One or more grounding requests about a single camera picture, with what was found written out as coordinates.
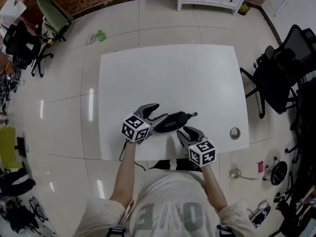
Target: cabinet drawer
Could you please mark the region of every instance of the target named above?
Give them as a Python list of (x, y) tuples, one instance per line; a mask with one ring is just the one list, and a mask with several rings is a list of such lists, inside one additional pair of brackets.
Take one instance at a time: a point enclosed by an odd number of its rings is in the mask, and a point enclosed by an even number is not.
[(237, 7), (241, 0), (223, 0), (222, 5)]

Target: forearm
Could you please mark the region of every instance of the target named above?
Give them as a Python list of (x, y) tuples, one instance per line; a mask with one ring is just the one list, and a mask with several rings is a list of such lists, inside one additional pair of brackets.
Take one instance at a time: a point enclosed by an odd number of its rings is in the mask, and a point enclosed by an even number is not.
[(110, 200), (121, 203), (125, 208), (133, 199), (135, 176), (135, 149), (136, 144), (127, 141), (123, 160), (118, 168), (114, 191)]
[(227, 206), (225, 196), (222, 192), (221, 187), (219, 186), (214, 173), (211, 169), (210, 164), (201, 168), (204, 182), (206, 186), (206, 193), (210, 204), (220, 212), (223, 208)]

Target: green bottle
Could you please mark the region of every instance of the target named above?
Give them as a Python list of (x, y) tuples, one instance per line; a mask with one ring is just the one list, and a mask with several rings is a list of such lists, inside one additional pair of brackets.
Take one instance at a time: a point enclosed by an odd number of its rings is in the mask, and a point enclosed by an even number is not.
[(97, 39), (98, 41), (104, 41), (107, 37), (105, 36), (105, 33), (101, 30), (98, 30), (97, 32)]

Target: white table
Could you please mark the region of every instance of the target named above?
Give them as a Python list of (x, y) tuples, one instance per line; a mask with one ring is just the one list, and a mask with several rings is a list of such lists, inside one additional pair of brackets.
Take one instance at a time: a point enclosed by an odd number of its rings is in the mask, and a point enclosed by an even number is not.
[[(99, 131), (103, 160), (118, 160), (128, 113), (158, 103), (151, 118), (197, 112), (187, 125), (200, 129), (218, 153), (249, 146), (245, 94), (235, 51), (222, 45), (166, 45), (104, 54), (99, 77)], [(230, 137), (237, 127), (241, 135)], [(136, 160), (183, 158), (176, 131), (154, 134), (137, 146)]]

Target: gray t-shirt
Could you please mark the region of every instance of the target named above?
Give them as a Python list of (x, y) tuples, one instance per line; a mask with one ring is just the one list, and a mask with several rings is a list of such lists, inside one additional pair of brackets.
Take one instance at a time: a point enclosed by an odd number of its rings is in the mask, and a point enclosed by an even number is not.
[(137, 237), (252, 237), (255, 228), (240, 204), (219, 213), (208, 201), (202, 174), (151, 169), (139, 187), (134, 208), (126, 214), (116, 201), (90, 198), (74, 237), (106, 236), (123, 227)]

